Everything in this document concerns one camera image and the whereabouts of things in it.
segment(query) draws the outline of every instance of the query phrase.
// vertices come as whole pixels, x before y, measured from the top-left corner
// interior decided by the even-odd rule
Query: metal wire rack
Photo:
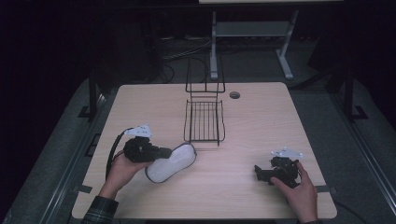
[[[215,81],[207,81],[205,68],[203,83],[191,81],[191,59],[189,58],[186,92],[190,99],[186,103],[184,140],[189,142],[217,142],[225,138],[222,101],[219,93],[225,92],[224,74]]]

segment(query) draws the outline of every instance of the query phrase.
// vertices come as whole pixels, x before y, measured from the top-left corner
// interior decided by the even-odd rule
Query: wooden table
[[[184,84],[122,86],[108,116],[73,217],[83,218],[105,182],[106,160],[123,130],[148,123],[155,146],[183,143],[186,101]],[[229,96],[238,91],[239,99]],[[223,101],[225,139],[193,143],[195,163],[166,182],[150,182],[143,171],[118,194],[117,218],[291,218],[285,197],[258,181],[254,165],[271,169],[271,151],[284,146],[304,153],[300,159],[316,186],[326,185],[286,86],[282,83],[227,83]],[[118,150],[128,140],[123,136]],[[318,194],[319,218],[333,218],[336,209],[329,192]]]

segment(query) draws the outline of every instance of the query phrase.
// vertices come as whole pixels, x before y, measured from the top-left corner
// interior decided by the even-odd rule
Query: white shoe
[[[190,143],[184,143],[172,151],[169,159],[158,159],[146,167],[146,176],[154,183],[162,183],[180,170],[195,162],[197,153]]]

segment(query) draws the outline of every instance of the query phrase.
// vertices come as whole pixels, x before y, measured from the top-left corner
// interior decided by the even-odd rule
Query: dark background
[[[161,69],[159,37],[210,35],[210,10],[121,9],[153,2],[112,1],[103,6],[103,1],[93,0],[0,1],[0,220],[71,96],[92,71],[102,91],[150,82]],[[394,8],[387,1],[346,1],[320,12],[308,6],[300,13],[293,39],[320,37],[310,65],[325,70],[340,60],[348,64],[396,127]],[[247,12],[238,20],[261,19],[257,9]],[[278,8],[266,15],[276,18],[283,12]],[[222,13],[230,18],[229,11]],[[134,75],[126,77],[121,71]]]

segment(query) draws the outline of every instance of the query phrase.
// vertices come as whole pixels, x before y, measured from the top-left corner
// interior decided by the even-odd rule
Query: plaid sleeve
[[[82,224],[107,224],[111,223],[119,203],[114,200],[96,196],[90,209],[82,219]]]

